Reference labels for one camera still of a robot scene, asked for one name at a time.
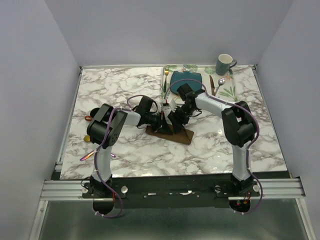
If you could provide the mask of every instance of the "marble table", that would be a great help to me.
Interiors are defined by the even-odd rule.
[[[162,67],[132,67],[84,69],[72,115],[60,179],[74,180],[90,176],[93,157],[79,159],[94,149],[84,142],[88,122],[84,116],[93,108],[107,103],[125,107],[130,96],[143,94],[161,101]],[[252,68],[233,68],[239,100],[248,103],[260,125],[260,137],[251,148],[251,168],[254,172],[286,171],[271,120],[263,102]],[[139,98],[132,104],[138,104]],[[191,145],[150,136],[145,129],[124,126],[112,148],[113,177],[143,177],[230,173],[233,169],[232,148],[224,136],[222,120],[203,111],[186,126],[194,131]]]

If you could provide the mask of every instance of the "folded brown cloth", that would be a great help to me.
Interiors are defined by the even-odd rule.
[[[172,127],[172,125],[168,124],[168,126],[171,129],[171,131],[174,132],[174,128]],[[167,139],[169,141],[187,145],[191,144],[191,140],[195,134],[193,131],[183,129],[181,132],[177,134],[174,133],[173,135],[169,135],[165,133],[153,132],[151,126],[147,126],[145,132],[146,134],[149,134],[151,136],[156,136],[161,139]]]

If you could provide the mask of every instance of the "gray floor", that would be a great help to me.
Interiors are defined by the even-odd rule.
[[[41,240],[304,240],[294,199],[264,200],[241,216],[228,208],[128,209],[117,219],[94,215],[91,202],[50,202]]]

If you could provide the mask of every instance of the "wall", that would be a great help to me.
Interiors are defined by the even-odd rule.
[[[293,0],[45,0],[82,66],[256,64]]]
[[[43,0],[0,1],[0,239],[29,238],[79,67]]]
[[[320,239],[320,1],[295,0],[258,67],[288,169],[300,176]]]

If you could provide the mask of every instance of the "wooden knife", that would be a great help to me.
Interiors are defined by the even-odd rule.
[[[214,84],[214,80],[213,80],[213,78],[212,78],[211,75],[209,75],[209,77],[210,77],[210,85],[211,85],[211,94],[212,94],[213,96],[215,96],[216,94],[215,94],[215,84]]]

